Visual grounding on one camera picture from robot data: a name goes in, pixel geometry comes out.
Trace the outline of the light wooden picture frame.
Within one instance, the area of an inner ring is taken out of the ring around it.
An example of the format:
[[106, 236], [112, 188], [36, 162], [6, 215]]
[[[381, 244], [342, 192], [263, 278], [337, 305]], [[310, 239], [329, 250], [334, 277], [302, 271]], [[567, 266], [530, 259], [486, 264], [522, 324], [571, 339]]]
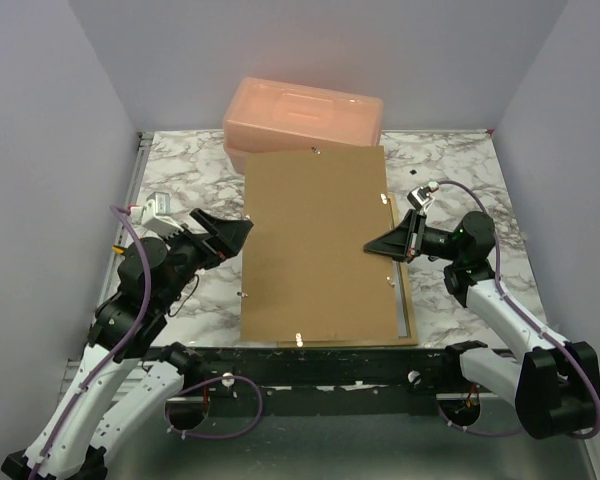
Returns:
[[415, 345], [407, 268], [363, 252], [366, 241], [396, 226], [394, 195], [378, 204], [342, 199], [284, 208], [279, 232], [289, 250], [276, 277], [276, 340], [281, 345]]

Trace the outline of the brown backing board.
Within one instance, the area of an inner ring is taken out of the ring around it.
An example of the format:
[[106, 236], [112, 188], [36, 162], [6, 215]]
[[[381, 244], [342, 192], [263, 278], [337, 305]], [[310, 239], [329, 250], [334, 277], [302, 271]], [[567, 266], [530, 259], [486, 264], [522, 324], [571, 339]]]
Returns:
[[246, 161], [241, 338], [251, 342], [396, 336], [393, 263], [364, 245], [390, 229], [384, 150], [255, 154]]

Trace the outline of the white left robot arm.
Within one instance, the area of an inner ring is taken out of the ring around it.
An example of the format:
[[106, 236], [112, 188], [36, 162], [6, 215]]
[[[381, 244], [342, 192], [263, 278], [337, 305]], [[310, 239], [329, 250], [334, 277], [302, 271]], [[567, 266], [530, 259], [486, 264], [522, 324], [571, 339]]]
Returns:
[[96, 308], [78, 371], [51, 419], [29, 447], [3, 461], [1, 471], [10, 479], [104, 479], [125, 441], [168, 398], [210, 383], [201, 357], [175, 342], [161, 350], [139, 384], [115, 397], [185, 287], [236, 257], [252, 222], [196, 208], [190, 216], [203, 230], [194, 233], [154, 200], [111, 211], [132, 239], [118, 267], [119, 286]]

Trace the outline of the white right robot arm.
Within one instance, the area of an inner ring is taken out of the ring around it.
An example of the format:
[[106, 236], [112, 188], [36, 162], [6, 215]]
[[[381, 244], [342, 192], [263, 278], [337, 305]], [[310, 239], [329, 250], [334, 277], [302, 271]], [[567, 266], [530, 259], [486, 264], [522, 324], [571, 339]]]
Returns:
[[447, 261], [444, 284], [460, 305], [486, 322], [512, 356], [480, 341], [447, 348], [440, 379], [460, 392], [478, 384], [514, 407], [521, 427], [535, 439], [600, 432], [600, 372], [586, 342], [571, 342], [533, 317], [504, 288], [489, 256], [499, 252], [492, 218], [466, 214], [453, 231], [429, 227], [410, 210], [389, 232], [367, 242], [368, 254], [409, 263], [420, 255]]

